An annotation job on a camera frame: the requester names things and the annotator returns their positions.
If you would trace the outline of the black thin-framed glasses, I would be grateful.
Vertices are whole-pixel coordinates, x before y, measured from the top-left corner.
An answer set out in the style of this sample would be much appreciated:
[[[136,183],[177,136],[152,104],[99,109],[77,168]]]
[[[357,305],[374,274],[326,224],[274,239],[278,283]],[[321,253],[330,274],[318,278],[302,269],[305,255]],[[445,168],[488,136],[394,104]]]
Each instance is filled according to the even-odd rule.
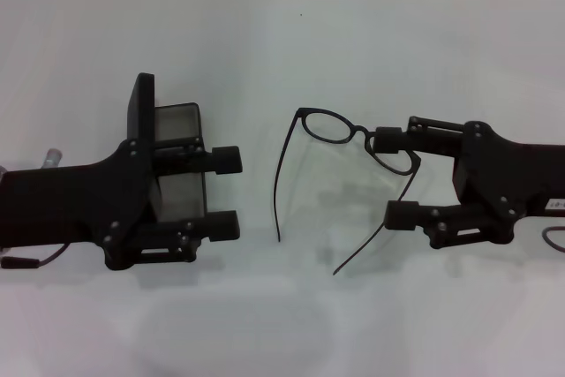
[[[279,223],[279,216],[277,211],[278,184],[283,161],[287,153],[292,134],[295,131],[297,124],[301,124],[304,132],[311,138],[329,145],[347,145],[348,143],[352,142],[359,134],[362,134],[363,149],[380,167],[382,167],[391,175],[407,178],[405,184],[403,185],[403,189],[400,191],[396,200],[403,200],[419,171],[421,158],[411,150],[403,150],[405,155],[410,159],[410,167],[407,170],[399,170],[397,168],[394,168],[388,162],[381,159],[375,152],[372,145],[372,142],[376,141],[377,130],[370,131],[363,125],[353,124],[348,118],[328,109],[298,108],[290,122],[289,130],[287,131],[284,138],[282,150],[275,171],[275,181],[273,186],[273,214],[278,242],[282,241],[281,226]]]

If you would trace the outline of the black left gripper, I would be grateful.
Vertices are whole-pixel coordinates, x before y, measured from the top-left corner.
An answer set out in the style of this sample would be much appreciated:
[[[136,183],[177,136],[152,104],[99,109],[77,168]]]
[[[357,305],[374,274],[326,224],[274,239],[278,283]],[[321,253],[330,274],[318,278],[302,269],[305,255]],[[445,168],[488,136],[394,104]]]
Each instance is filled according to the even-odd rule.
[[[192,262],[182,222],[159,222],[154,149],[126,139],[89,165],[8,171],[0,177],[0,249],[92,243],[111,270]]]

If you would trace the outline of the black glasses case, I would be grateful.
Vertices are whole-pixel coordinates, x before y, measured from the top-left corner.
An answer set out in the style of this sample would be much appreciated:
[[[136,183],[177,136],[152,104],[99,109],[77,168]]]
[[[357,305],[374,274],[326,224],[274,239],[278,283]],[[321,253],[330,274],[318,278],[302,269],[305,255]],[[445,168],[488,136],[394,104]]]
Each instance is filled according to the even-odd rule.
[[[204,173],[190,168],[190,161],[206,152],[197,103],[158,106],[154,75],[141,73],[128,104],[127,138],[151,149],[149,199],[159,222],[201,218],[207,213]]]

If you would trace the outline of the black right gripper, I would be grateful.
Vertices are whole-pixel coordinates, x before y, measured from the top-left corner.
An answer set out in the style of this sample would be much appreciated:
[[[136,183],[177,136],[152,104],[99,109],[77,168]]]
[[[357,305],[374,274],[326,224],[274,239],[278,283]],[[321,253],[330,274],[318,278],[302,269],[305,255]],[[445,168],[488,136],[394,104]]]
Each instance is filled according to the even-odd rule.
[[[507,244],[522,218],[565,218],[565,145],[517,143],[479,121],[462,125],[410,117],[405,131],[375,130],[375,153],[400,151],[452,157],[457,198],[471,203],[433,207],[416,201],[388,202],[385,227],[420,227],[433,249]]]

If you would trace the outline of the left gripper silver connector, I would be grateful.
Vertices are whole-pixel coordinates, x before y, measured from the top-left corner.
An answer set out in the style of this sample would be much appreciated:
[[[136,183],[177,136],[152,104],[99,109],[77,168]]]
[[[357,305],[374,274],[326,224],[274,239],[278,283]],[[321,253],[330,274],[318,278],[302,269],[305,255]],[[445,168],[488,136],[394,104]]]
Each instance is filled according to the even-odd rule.
[[[57,148],[50,148],[45,155],[43,160],[43,169],[54,169],[57,168],[62,160],[63,154]]]

